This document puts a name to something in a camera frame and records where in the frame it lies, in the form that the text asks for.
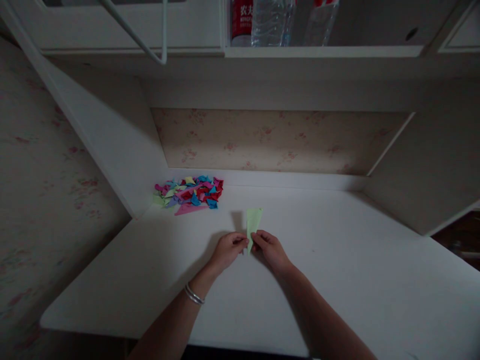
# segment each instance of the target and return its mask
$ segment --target green paper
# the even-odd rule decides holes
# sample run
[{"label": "green paper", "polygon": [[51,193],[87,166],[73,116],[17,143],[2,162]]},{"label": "green paper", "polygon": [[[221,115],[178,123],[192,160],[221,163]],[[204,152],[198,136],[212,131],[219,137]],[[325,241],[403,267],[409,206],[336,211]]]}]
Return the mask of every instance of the green paper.
[{"label": "green paper", "polygon": [[168,190],[168,192],[165,194],[165,198],[171,198],[173,195],[175,195],[177,191],[173,188]]},{"label": "green paper", "polygon": [[262,213],[264,210],[259,208],[247,209],[246,210],[246,236],[248,237],[248,254],[252,250],[254,241],[252,240],[252,233],[256,233],[260,226],[260,220],[262,219]]},{"label": "green paper", "polygon": [[163,196],[158,196],[153,194],[153,203],[160,205],[162,208],[166,207],[170,202],[170,199],[164,198]]}]

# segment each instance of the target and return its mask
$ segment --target plastic bottle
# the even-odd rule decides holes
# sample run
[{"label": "plastic bottle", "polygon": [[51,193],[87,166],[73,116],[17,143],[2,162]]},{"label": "plastic bottle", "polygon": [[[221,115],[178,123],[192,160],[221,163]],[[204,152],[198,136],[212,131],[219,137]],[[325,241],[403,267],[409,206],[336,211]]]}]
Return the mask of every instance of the plastic bottle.
[{"label": "plastic bottle", "polygon": [[253,0],[231,0],[231,46],[252,46]]},{"label": "plastic bottle", "polygon": [[[291,3],[294,3],[294,0],[253,0],[251,22],[251,45],[253,47],[279,47],[282,45]],[[288,22],[289,26],[293,24],[292,16]],[[284,43],[290,42],[289,34],[286,34]]]},{"label": "plastic bottle", "polygon": [[287,0],[285,7],[285,25],[283,26],[283,35],[281,38],[281,46],[290,46],[292,40],[292,31],[294,28],[295,9],[297,8],[297,0]]},{"label": "plastic bottle", "polygon": [[315,0],[308,18],[303,46],[326,46],[334,27],[340,0]]}]

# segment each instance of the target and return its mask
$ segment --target silver bracelet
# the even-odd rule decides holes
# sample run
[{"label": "silver bracelet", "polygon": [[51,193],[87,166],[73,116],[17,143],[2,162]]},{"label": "silver bracelet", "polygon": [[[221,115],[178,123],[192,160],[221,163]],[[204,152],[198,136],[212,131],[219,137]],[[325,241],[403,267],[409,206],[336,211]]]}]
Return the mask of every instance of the silver bracelet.
[{"label": "silver bracelet", "polygon": [[188,297],[194,301],[195,303],[199,304],[199,305],[203,305],[205,304],[205,300],[204,299],[201,299],[200,296],[198,296],[196,293],[194,293],[192,291],[192,289],[190,288],[190,285],[189,283],[187,282],[186,285],[185,285],[185,292],[186,294],[188,295]]}]

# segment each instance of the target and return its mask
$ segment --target pile of origami pieces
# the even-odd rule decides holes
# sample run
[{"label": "pile of origami pieces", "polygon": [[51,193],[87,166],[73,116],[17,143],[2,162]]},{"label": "pile of origami pieces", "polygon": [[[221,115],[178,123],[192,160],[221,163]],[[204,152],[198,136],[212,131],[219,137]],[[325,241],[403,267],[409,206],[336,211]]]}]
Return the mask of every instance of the pile of origami pieces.
[{"label": "pile of origami pieces", "polygon": [[180,182],[167,181],[163,186],[155,184],[153,203],[163,208],[180,205],[175,215],[184,215],[203,209],[218,209],[224,181],[210,180],[208,176],[187,176]]}]

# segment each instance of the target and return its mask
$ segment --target colorful paper scraps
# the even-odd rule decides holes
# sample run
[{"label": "colorful paper scraps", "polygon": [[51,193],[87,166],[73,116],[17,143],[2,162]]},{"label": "colorful paper scraps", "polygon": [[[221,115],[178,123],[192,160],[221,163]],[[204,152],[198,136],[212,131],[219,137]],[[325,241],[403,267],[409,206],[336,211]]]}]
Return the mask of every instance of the colorful paper scraps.
[{"label": "colorful paper scraps", "polygon": [[224,181],[216,177],[187,176],[180,182],[167,181],[165,185],[155,184],[153,203],[162,208],[180,205],[176,216],[189,214],[203,209],[218,209],[219,197],[222,195]]},{"label": "colorful paper scraps", "polygon": [[246,237],[248,240],[248,254],[252,251],[252,246],[254,244],[252,240],[252,233],[256,233],[260,226],[260,220],[262,219],[262,213],[264,210],[259,208],[247,209],[246,210]]}]

